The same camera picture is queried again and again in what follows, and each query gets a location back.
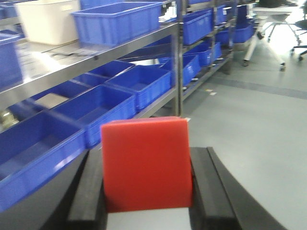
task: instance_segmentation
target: gray floor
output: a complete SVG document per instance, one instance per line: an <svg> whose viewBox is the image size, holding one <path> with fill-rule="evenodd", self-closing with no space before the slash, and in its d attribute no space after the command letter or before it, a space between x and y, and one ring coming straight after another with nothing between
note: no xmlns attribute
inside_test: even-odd
<svg viewBox="0 0 307 230"><path fill-rule="evenodd" d="M286 72L258 44L250 66L235 54L230 75L218 72L184 103L190 145L212 146L236 179L286 228L307 226L307 56L280 27L272 46ZM206 90L216 92L210 95Z"/></svg>

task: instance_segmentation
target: white storage box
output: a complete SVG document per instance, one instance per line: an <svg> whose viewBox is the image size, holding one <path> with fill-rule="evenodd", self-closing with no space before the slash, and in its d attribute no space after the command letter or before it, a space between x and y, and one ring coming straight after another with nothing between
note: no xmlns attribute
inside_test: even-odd
<svg viewBox="0 0 307 230"><path fill-rule="evenodd" d="M36 0L15 6L29 41L61 45L78 39L70 13L80 9L79 0Z"/></svg>

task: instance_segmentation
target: black chair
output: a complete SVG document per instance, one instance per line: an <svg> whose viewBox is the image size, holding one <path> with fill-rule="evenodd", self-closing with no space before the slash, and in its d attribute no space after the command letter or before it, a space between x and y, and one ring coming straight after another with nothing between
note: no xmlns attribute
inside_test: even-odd
<svg viewBox="0 0 307 230"><path fill-rule="evenodd" d="M300 34L300 35L303 35L303 34L306 34L306 33L307 33L307 20L306 20L306 14L307 14L307 1L304 3L304 5L302 6L302 8L303 8L303 12L304 12L304 19L295 23L295 26L298 27L298 28L300 28L300 29L298 29L298 31L305 31L305 32L303 32L303 33ZM293 47L292 50L291 50L291 55L294 54L294 50L295 50L296 48L305 48L305 49L307 49L307 45L304 45L304 46L295 46L295 47ZM303 60L303 57L302 57L302 56L303 56L304 54L307 54L307 50L304 51L303 53L301 53L301 54L299 55L299 57L298 57L298 60L299 60L299 61Z"/></svg>

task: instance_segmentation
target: shelf rack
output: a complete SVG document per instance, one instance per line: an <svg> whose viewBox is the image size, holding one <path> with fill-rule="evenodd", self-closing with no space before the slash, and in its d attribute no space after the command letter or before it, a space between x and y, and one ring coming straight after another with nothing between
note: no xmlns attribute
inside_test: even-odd
<svg viewBox="0 0 307 230"><path fill-rule="evenodd" d="M95 69L114 59L120 58L156 40L171 35L173 47L177 44L177 23L165 23L158 30L138 37L114 48L80 48L78 42L64 46L48 46L20 40L17 45L21 56L24 81L0 92L0 110L37 93L47 90L80 74ZM142 111L137 117L150 117L157 108L174 99L177 101L178 86L157 99L153 105ZM178 115L177 106L174 114Z"/></svg>
<svg viewBox="0 0 307 230"><path fill-rule="evenodd" d="M188 0L165 0L161 2L163 5L176 2L177 23L162 23L160 29L157 31L143 35L114 48L101 46L80 48L78 42L73 42L63 46L48 46L30 43L25 39L20 40L18 49L23 63L23 71L25 73L24 81L0 92L0 110L104 65L114 59L138 61L171 56L174 60L173 70L175 76L177 76L175 87L162 95L152 105L137 114L136 118L152 116L157 110L159 110L159 108L172 99L174 101L172 106L174 114L179 116L182 115L183 100L191 95L193 91L195 91L225 63L232 59L232 37L236 24L236 17L232 17L224 24L215 26L212 32L194 44L183 46L183 15L197 10L213 8L213 18L215 22L218 0L211 0L210 2L192 5L188 4ZM235 7L234 0L225 1L223 4ZM18 17L0 20L0 26L17 23L20 23ZM230 31L228 54L223 56L222 60L212 62L210 66L203 68L196 76L199 80L189 84L188 89L184 91L182 87L183 54L208 38L212 40L213 46L215 44L215 35L225 28L229 28ZM170 44L144 47L168 35L172 35L172 42Z"/></svg>
<svg viewBox="0 0 307 230"><path fill-rule="evenodd" d="M218 0L211 0L209 2L204 2L204 3L197 3L197 4L192 4L189 5L188 0L182 0L180 4L177 6L177 22L180 25L180 59L179 59L179 66L180 69L179 71L179 84L181 85L181 89L179 90L179 113L183 114L183 101L187 99L195 90L197 90L209 77L211 77L216 71L218 71L221 67L223 67L227 62L231 61L233 58L233 33L234 33L234 28L236 26L236 1L234 0L227 0L221 4L218 4ZM232 18L227 21L224 24L215 26L213 31L210 32L208 35L203 37L201 40L195 42L194 44L191 44L189 46L184 46L183 45L183 15L186 13L198 11L198 10L203 10L207 8L213 8L213 24L216 22L216 13L217 13L217 7L218 5L226 5L226 6L231 6L234 8L233 13L234 15ZM188 86L187 89L186 87L182 87L182 56L185 52L193 49L195 46L199 45L203 40L211 38L212 44L211 47L214 46L215 44L215 35L225 29L229 28L229 49L226 51L227 54L223 55L221 60L217 61L212 61L211 65L205 68L202 68L201 71L195 76L196 79L198 79L196 82L191 82Z"/></svg>

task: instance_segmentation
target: red foam block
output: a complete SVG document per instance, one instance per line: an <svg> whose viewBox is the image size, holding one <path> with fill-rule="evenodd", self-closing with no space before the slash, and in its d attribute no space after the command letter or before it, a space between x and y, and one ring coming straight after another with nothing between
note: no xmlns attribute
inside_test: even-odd
<svg viewBox="0 0 307 230"><path fill-rule="evenodd" d="M192 205L186 119L114 121L102 126L102 134L108 212Z"/></svg>

